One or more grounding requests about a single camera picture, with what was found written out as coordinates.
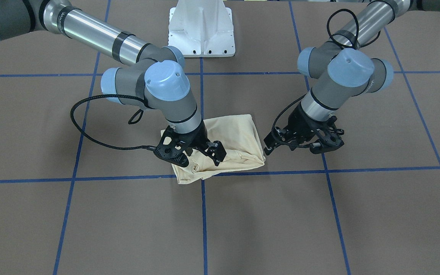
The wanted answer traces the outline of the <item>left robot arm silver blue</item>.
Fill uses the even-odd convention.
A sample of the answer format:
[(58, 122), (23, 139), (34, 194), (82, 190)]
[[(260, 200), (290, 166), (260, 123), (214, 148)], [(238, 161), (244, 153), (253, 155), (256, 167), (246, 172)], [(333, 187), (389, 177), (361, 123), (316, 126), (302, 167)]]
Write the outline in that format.
[(362, 47), (375, 42), (381, 31), (407, 11), (440, 11), (440, 0), (370, 0), (329, 40), (320, 47), (303, 49), (297, 60), (302, 75), (317, 80), (310, 90), (292, 105), (294, 110), (285, 127), (272, 125), (264, 138), (264, 152), (270, 155), (280, 146), (290, 150), (308, 148), (313, 154), (335, 151), (344, 145), (344, 130), (336, 127), (335, 112), (351, 97), (379, 92), (393, 80), (392, 65), (382, 59), (369, 58)]

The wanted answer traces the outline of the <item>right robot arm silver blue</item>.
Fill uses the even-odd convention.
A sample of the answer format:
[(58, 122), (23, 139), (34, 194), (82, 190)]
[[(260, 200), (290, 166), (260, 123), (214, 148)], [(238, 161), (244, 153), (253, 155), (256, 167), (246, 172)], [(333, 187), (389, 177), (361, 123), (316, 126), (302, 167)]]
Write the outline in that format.
[(38, 30), (81, 42), (124, 65), (103, 73), (101, 95), (82, 99), (71, 108), (72, 123), (83, 136), (111, 148), (86, 134), (74, 118), (80, 105), (110, 99), (139, 107), (129, 124), (138, 123), (147, 110), (161, 111), (168, 122), (157, 146), (113, 146), (113, 149), (149, 150), (157, 158), (178, 167), (189, 165), (188, 157), (194, 150), (210, 158), (216, 166), (224, 161), (226, 151), (222, 143), (208, 139), (179, 49), (145, 42), (133, 33), (85, 13), (68, 0), (0, 0), (0, 41)]

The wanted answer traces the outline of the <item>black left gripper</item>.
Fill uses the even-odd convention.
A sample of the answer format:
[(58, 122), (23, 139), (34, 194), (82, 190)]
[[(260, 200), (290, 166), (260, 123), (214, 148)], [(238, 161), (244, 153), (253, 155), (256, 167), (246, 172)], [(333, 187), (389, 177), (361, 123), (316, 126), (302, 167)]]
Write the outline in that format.
[(344, 130), (336, 127), (336, 116), (330, 116), (327, 121), (316, 121), (303, 111), (300, 104), (289, 115), (287, 125), (283, 128), (277, 127), (278, 119), (291, 106), (293, 103), (277, 115), (270, 132), (263, 139), (266, 155), (270, 155), (280, 146), (288, 146), (291, 151), (296, 148), (309, 149), (313, 154), (335, 151), (344, 146), (341, 138)]

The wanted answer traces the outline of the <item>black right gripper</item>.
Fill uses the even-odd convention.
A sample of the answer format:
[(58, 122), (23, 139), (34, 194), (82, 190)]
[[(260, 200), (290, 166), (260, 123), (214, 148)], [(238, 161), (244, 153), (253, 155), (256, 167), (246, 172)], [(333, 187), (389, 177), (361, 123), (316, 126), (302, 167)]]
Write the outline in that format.
[(227, 155), (221, 141), (211, 142), (207, 137), (207, 129), (204, 121), (192, 132), (176, 133), (170, 126), (161, 136), (160, 143), (154, 149), (154, 155), (166, 162), (178, 167), (188, 167), (188, 156), (193, 150), (197, 150), (213, 160), (218, 167)]

